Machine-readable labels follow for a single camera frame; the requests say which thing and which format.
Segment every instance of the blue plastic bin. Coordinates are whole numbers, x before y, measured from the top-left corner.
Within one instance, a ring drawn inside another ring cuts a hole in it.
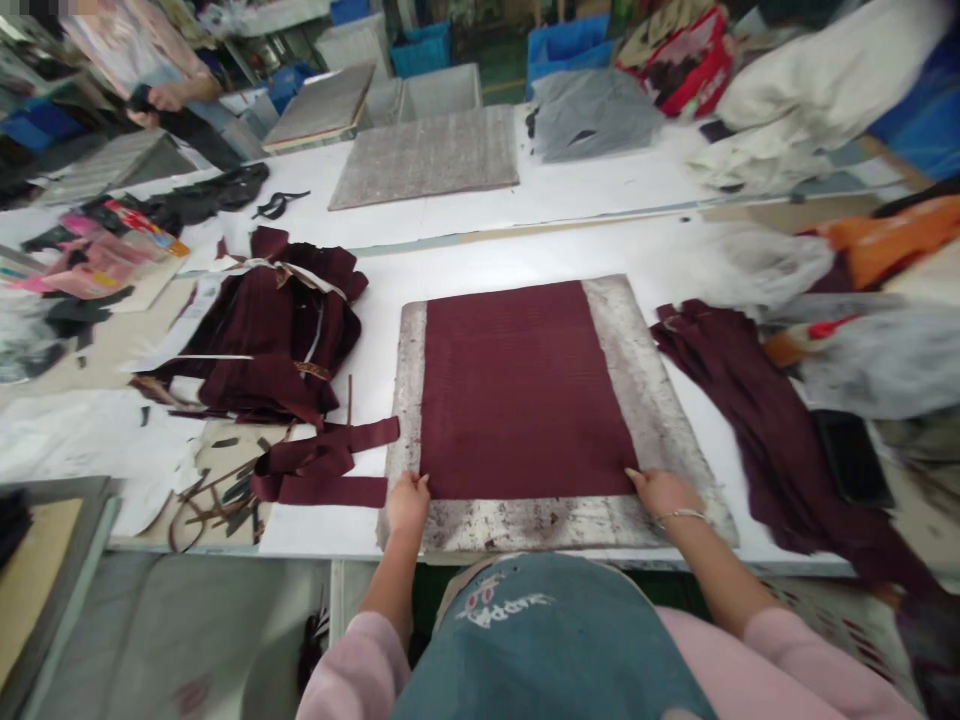
[[[960,84],[928,103],[887,147],[931,180],[960,172]]]
[[[533,81],[562,70],[590,70],[610,64],[613,40],[607,40],[610,15],[534,30],[527,40],[527,100]]]
[[[330,3],[330,19],[334,25],[346,25],[354,20],[362,20],[369,14],[367,0],[338,0]]]
[[[80,123],[44,98],[28,100],[23,110],[30,122],[54,140],[66,140],[84,132]]]
[[[924,63],[913,88],[870,133],[931,180],[960,172],[960,23]]]
[[[303,81],[313,75],[313,68],[306,63],[300,62],[296,65],[280,68],[273,76],[260,87],[266,87],[270,95],[270,101],[277,109],[278,115],[283,115],[290,101],[297,96],[300,88],[303,87]]]
[[[940,41],[923,64],[920,77],[896,107],[870,126],[870,134],[889,143],[944,91],[960,86],[960,23]]]
[[[390,48],[397,75],[407,78],[450,67],[449,22],[410,30],[406,35],[408,45]]]
[[[28,150],[38,155],[43,153],[54,138],[38,128],[27,116],[25,110],[16,110],[0,121],[0,130],[12,137]]]

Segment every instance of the hand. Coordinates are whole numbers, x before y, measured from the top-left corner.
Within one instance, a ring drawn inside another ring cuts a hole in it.
[[[147,130],[160,127],[160,116],[156,113],[137,113],[133,110],[127,110],[127,117]]]
[[[186,94],[180,83],[164,83],[150,88],[147,93],[147,100],[157,110],[166,110],[168,112],[179,112],[187,102]]]
[[[675,510],[702,513],[705,509],[697,491],[679,475],[665,470],[646,470],[640,473],[630,468],[625,468],[624,472],[637,489],[640,502],[655,518]]]
[[[387,522],[390,524],[391,537],[395,534],[413,536],[419,545],[430,508],[428,480],[429,475],[420,477],[412,470],[407,470],[393,486],[387,497]]]

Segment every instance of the black phone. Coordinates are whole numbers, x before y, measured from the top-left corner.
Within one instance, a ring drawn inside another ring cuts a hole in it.
[[[719,140],[726,140],[728,137],[733,137],[736,135],[733,130],[724,124],[723,120],[715,120],[713,122],[701,125],[700,134],[703,135],[709,143],[715,143]]]
[[[814,410],[811,414],[840,497],[851,505],[894,507],[863,418],[837,410]]]

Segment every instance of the person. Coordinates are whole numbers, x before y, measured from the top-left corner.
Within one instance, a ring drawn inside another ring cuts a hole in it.
[[[76,14],[60,23],[120,97],[129,100],[148,86],[146,99],[158,111],[187,109],[199,118],[188,123],[196,127],[189,136],[171,132],[222,170],[241,164],[241,155],[220,137],[238,122],[218,102],[220,83],[158,7],[149,0],[78,0]],[[128,108],[127,117],[143,128],[161,125],[156,112]]]
[[[716,626],[654,608],[615,569],[555,553],[455,577],[416,671],[405,655],[429,478],[404,473],[360,613],[307,684],[298,720],[919,718],[889,684],[780,604],[669,472],[628,470]]]

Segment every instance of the bracelet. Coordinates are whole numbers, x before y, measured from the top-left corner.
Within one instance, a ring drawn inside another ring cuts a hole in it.
[[[698,517],[701,520],[703,520],[707,525],[710,524],[710,519],[703,513],[699,513],[696,510],[686,510],[686,509],[674,510],[673,512],[670,512],[670,513],[657,515],[657,517],[654,518],[654,522],[656,522],[657,525],[660,526],[661,530],[666,530],[667,528],[664,526],[663,521],[666,520],[668,517]]]

